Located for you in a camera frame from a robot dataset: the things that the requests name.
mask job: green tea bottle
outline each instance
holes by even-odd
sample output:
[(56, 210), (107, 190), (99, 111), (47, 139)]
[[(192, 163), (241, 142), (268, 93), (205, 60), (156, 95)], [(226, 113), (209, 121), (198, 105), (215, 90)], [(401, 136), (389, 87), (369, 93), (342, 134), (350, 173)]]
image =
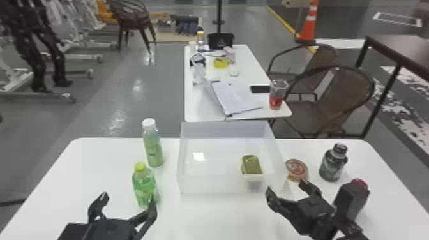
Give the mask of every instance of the green tea bottle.
[(140, 161), (135, 164), (132, 182), (134, 193), (140, 207), (147, 207), (151, 196), (153, 196), (155, 202), (160, 200), (158, 189), (156, 187), (155, 176), (153, 175), (152, 170), (146, 167), (144, 162)]
[(142, 122), (143, 141), (146, 148), (147, 163), (151, 167), (158, 167), (164, 164), (162, 156), (160, 131), (156, 127), (155, 119), (147, 118)]

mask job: clear plastic bin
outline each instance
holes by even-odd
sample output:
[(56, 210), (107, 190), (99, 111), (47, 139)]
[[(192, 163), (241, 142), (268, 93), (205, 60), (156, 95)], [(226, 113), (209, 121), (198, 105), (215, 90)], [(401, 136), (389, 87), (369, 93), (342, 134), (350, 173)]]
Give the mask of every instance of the clear plastic bin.
[[(244, 155), (255, 155), (263, 174), (242, 174)], [(182, 123), (177, 181), (181, 193), (280, 191), (287, 178), (266, 121)]]

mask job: dark table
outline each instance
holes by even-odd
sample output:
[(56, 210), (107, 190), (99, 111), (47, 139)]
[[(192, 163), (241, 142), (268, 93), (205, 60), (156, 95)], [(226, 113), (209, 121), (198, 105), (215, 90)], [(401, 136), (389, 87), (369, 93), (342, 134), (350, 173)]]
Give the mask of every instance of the dark table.
[(372, 47), (377, 52), (395, 61), (396, 67), (372, 111), (368, 122), (366, 122), (362, 133), (358, 136), (362, 139), (366, 137), (366, 134), (370, 130), (375, 117), (380, 111), (381, 105), (386, 99), (402, 67), (407, 68), (422, 79), (429, 81), (429, 42), (426, 40), (413, 35), (366, 36), (365, 43), (356, 61), (357, 68), (361, 67), (368, 47)]

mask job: wicker chair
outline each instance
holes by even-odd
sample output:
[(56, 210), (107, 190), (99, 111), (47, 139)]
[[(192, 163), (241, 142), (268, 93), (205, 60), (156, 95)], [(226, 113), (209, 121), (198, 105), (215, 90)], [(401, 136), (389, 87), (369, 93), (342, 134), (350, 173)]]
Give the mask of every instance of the wicker chair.
[(293, 114), (284, 120), (302, 137), (315, 138), (320, 134), (347, 137), (343, 124), (374, 92), (374, 81), (367, 73), (358, 68), (336, 65), (314, 68), (297, 76), (287, 94), (306, 77), (333, 69), (336, 69), (334, 77), (318, 101), (287, 103)]
[[(315, 44), (312, 46), (319, 46), (319, 47), (316, 53), (313, 54), (313, 57), (308, 62), (304, 72), (310, 69), (314, 69), (322, 66), (331, 66), (336, 64), (336, 58), (338, 57), (338, 54), (334, 47), (326, 44)], [(268, 71), (267, 71), (268, 77), (271, 80), (285, 79), (288, 82), (294, 79), (297, 76), (296, 73), (284, 73), (284, 72), (271, 71), (274, 60), (281, 55), (284, 55), (286, 53), (292, 52), (293, 50), (297, 50), (305, 47), (309, 47), (309, 46), (300, 45), (276, 54), (269, 63)], [(317, 94), (314, 92), (314, 90), (316, 90), (320, 82), (322, 82), (323, 78), (326, 76), (326, 73), (327, 71), (320, 72), (318, 74), (307, 77), (306, 79), (303, 79), (302, 81), (300, 81), (299, 84), (295, 86), (293, 92), (291, 93), (298, 94), (300, 100), (302, 100), (302, 94), (312, 94), (314, 96), (314, 100), (317, 101)]]
[(147, 51), (151, 52), (149, 39), (145, 34), (145, 29), (149, 28), (152, 39), (156, 44), (156, 33), (149, 18), (149, 11), (142, 0), (107, 0), (112, 10), (112, 17), (119, 24), (118, 51), (121, 51), (122, 37), (125, 34), (125, 43), (128, 44), (130, 30), (138, 29), (146, 44)]

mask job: caster wheel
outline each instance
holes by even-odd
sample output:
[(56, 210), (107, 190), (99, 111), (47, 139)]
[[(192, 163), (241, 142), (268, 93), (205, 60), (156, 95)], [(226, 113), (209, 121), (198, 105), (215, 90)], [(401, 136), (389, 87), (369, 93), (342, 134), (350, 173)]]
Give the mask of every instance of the caster wheel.
[(70, 104), (75, 104), (76, 103), (76, 98), (74, 98), (72, 96), (68, 96), (66, 99), (70, 102)]
[(50, 56), (49, 56), (48, 54), (41, 54), (41, 58), (42, 58), (44, 61), (49, 61), (49, 60), (50, 60)]
[(103, 56), (97, 57), (97, 63), (103, 63)]
[(117, 48), (118, 48), (118, 44), (115, 41), (113, 41), (112, 43), (110, 43), (110, 49), (111, 50), (116, 50)]
[(74, 98), (70, 93), (63, 93), (61, 97), (69, 101), (71, 104), (76, 103), (76, 98)]
[(94, 78), (94, 70), (92, 68), (86, 70), (86, 77), (88, 79), (93, 79)]

